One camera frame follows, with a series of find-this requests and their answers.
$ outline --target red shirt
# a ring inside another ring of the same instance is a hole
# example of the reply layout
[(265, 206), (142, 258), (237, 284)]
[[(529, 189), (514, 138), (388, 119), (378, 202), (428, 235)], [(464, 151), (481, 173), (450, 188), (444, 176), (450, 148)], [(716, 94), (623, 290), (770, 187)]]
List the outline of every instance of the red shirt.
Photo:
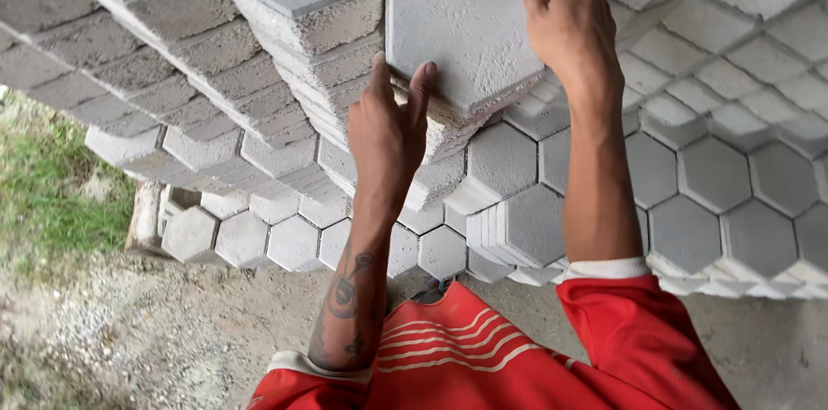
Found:
[(276, 354), (248, 409), (739, 408), (657, 278), (570, 279), (557, 293), (591, 365), (536, 344), (455, 282), (437, 303), (404, 301), (386, 318), (372, 370)]

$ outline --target dirt ground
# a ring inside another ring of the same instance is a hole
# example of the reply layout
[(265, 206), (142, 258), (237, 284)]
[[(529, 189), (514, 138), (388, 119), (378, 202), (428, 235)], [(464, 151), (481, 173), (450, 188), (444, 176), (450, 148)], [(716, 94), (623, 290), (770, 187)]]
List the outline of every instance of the dirt ground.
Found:
[[(78, 407), (242, 408), (275, 351), (306, 349), (330, 278), (324, 270), (278, 267), (251, 275), (114, 264), (65, 290), (18, 285), (0, 273), (0, 339), (64, 377), (82, 396)], [(392, 282), (395, 298), (409, 297), (427, 278), (418, 268), (400, 276)], [(553, 286), (463, 282), (536, 341), (586, 360)], [(685, 302), (743, 408), (825, 408), (828, 302)], [(0, 409), (37, 407), (14, 392), (4, 390)]]

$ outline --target forearm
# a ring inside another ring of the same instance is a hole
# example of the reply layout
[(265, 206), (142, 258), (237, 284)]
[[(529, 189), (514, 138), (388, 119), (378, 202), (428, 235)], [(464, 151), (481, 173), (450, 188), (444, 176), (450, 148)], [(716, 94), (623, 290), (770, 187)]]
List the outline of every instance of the forearm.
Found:
[(354, 198), (351, 234), (323, 300), (308, 356), (324, 369), (355, 371), (371, 366), (383, 329), (392, 211), (372, 209)]
[[(610, 90), (607, 94), (616, 93)], [(570, 262), (622, 259), (643, 252), (620, 98), (609, 98), (606, 103), (617, 107), (603, 108), (602, 112), (571, 110), (569, 184), (564, 203), (564, 242)]]

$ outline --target hand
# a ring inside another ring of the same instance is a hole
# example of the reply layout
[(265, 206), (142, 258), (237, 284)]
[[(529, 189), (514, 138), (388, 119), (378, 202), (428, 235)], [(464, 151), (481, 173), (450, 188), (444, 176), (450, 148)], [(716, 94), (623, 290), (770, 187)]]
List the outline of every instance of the hand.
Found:
[(570, 106), (606, 117), (621, 108), (624, 75), (607, 0), (523, 0), (533, 50), (555, 71)]
[(358, 175), (354, 213), (397, 220), (426, 153), (426, 111), (436, 77), (433, 62), (420, 66), (411, 78), (408, 104), (399, 107), (385, 53), (374, 56), (367, 88), (348, 111), (348, 144)]

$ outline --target shirt sleeve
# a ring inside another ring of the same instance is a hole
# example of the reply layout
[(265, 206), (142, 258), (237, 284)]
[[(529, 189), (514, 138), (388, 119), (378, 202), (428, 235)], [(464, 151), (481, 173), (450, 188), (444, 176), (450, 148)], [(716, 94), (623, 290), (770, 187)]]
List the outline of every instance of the shirt sleeve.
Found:
[(361, 408), (371, 376), (371, 369), (327, 371), (299, 352), (278, 352), (245, 410)]
[(685, 307), (642, 266), (642, 257), (572, 263), (558, 286), (592, 366), (669, 408), (738, 409)]

